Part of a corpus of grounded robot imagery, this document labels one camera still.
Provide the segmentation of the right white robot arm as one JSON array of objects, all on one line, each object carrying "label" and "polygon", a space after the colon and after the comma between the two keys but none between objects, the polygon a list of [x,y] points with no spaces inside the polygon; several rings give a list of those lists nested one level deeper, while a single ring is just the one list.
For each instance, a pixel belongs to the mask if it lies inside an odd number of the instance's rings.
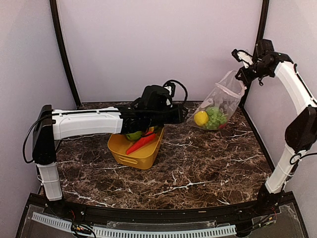
[{"label": "right white robot arm", "polygon": [[263,215],[279,204],[283,190],[294,176],[300,161],[317,140],[317,100],[301,78],[297,65],[283,53],[270,52],[253,60],[244,50],[233,50],[232,56],[243,64],[236,79],[244,85],[253,80],[262,81],[266,76],[280,80],[290,96],[293,112],[285,129],[285,147],[267,181],[261,186],[253,211]]}]

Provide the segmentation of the yellow plastic basket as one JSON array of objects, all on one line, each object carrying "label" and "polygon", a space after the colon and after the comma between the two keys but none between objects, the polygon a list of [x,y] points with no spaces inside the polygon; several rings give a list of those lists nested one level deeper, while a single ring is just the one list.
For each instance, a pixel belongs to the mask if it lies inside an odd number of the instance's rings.
[{"label": "yellow plastic basket", "polygon": [[136,150],[127,154],[127,151],[136,143],[129,141],[125,135],[113,134],[108,141],[108,148],[114,159],[125,166],[137,169],[149,169],[157,157],[164,135],[164,127],[160,128],[156,134],[143,138],[146,141],[143,146],[138,146]]}]

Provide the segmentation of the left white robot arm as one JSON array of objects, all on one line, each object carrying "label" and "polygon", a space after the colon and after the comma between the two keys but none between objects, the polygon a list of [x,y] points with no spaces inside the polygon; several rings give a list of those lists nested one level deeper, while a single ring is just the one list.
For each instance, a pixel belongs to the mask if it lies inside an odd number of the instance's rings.
[{"label": "left white robot arm", "polygon": [[183,123],[188,109],[182,104],[171,104],[160,110],[134,109],[128,105],[92,110],[54,110],[42,107],[38,119],[27,135],[32,136],[32,159],[44,186],[50,207],[59,216],[66,216],[70,206],[65,202],[56,164],[55,142],[73,136],[91,134],[131,134],[145,132],[154,126]]}]

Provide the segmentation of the green toy grapes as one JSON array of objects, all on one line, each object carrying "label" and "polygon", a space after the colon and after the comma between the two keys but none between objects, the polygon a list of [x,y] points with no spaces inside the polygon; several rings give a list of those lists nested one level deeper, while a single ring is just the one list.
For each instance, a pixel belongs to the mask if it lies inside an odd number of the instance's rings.
[{"label": "green toy grapes", "polygon": [[227,123],[227,115],[218,107],[209,107],[206,109],[209,121],[205,124],[208,130],[218,130]]}]

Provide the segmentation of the green toy apple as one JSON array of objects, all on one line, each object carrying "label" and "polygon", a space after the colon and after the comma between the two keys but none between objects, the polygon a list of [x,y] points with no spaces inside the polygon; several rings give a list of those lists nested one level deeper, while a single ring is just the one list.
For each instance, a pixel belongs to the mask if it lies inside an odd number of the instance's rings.
[{"label": "green toy apple", "polygon": [[129,141],[138,141],[143,136],[143,134],[144,133],[142,131],[137,131],[134,133],[126,134],[125,137]]}]

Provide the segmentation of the yellow toy lemon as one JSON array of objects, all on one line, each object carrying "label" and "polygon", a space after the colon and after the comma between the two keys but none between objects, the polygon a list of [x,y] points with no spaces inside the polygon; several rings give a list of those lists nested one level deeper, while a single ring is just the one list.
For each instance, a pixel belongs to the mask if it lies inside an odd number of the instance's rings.
[{"label": "yellow toy lemon", "polygon": [[209,115],[206,111],[199,111],[194,115],[194,122],[197,126],[203,126],[209,121]]}]

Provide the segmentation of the clear dotted zip bag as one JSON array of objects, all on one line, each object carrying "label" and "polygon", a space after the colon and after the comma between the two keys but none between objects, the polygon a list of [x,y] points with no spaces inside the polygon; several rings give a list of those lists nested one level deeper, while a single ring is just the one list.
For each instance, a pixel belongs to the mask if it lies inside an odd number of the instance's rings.
[{"label": "clear dotted zip bag", "polygon": [[246,87],[244,84],[235,78],[237,72],[229,71],[218,83],[214,85],[211,93],[198,106],[192,116],[187,119],[187,124],[203,130],[205,125],[197,126],[194,122],[194,115],[199,111],[206,111],[209,107],[218,107],[224,114],[227,115],[227,123],[235,113],[242,97],[245,94]]}]

